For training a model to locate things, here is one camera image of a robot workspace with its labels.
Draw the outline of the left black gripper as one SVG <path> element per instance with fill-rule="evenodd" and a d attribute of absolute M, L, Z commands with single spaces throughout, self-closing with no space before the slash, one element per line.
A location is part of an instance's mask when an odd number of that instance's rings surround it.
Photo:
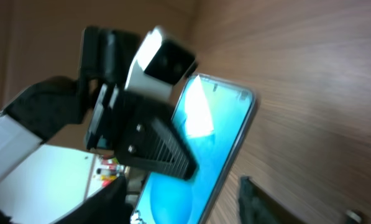
<path fill-rule="evenodd" d="M 197 164 L 172 115 L 170 104 L 103 84 L 85 135 L 86 148 L 113 151 L 125 166 L 188 180 Z"/>

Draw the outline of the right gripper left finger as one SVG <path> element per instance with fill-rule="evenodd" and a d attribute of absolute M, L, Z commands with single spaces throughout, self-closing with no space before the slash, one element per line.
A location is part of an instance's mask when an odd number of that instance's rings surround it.
<path fill-rule="evenodd" d="M 132 205 L 126 203 L 127 180 L 119 176 L 98 193 L 88 198 L 59 224 L 110 224 L 131 222 Z"/>

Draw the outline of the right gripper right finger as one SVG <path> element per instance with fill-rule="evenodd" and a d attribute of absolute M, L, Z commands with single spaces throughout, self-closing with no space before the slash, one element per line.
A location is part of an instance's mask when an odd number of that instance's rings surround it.
<path fill-rule="evenodd" d="M 242 224 L 305 224 L 269 196 L 249 176 L 239 179 L 238 204 Z"/>

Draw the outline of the turquoise screen smartphone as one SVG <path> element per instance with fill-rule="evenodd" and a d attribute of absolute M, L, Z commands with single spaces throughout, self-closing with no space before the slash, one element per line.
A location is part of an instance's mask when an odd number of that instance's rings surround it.
<path fill-rule="evenodd" d="M 256 109 L 257 96 L 252 90 L 228 80 L 193 75 L 172 120 L 190 147 L 197 170 L 190 180 L 150 173 L 131 223 L 204 223 Z"/>

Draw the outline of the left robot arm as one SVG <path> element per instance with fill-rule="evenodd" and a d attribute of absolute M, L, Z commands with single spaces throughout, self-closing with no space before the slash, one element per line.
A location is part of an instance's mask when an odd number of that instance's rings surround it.
<path fill-rule="evenodd" d="M 77 79 L 31 85 L 0 111 L 0 181 L 88 113 L 87 149 L 112 151 L 125 166 L 191 178 L 197 163 L 172 122 L 169 98 L 196 66 L 195 54 L 160 26 L 144 38 L 85 28 Z"/>

